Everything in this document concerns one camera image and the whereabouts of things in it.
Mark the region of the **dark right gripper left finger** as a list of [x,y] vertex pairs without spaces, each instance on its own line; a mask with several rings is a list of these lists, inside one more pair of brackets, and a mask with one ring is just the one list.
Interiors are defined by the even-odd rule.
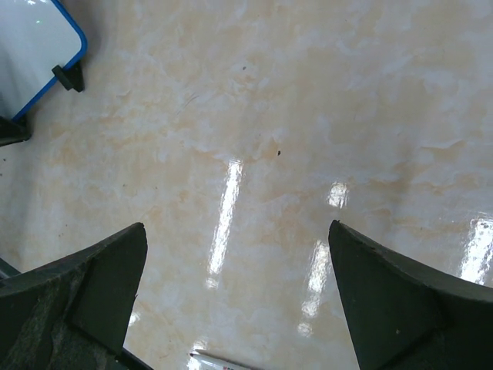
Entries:
[[135,223],[31,271],[1,262],[3,369],[146,369],[124,349],[148,251]]

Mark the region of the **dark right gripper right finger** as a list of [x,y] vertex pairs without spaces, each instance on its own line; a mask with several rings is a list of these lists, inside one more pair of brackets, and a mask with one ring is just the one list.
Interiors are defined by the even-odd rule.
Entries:
[[361,369],[490,369],[492,289],[335,220],[330,256]]

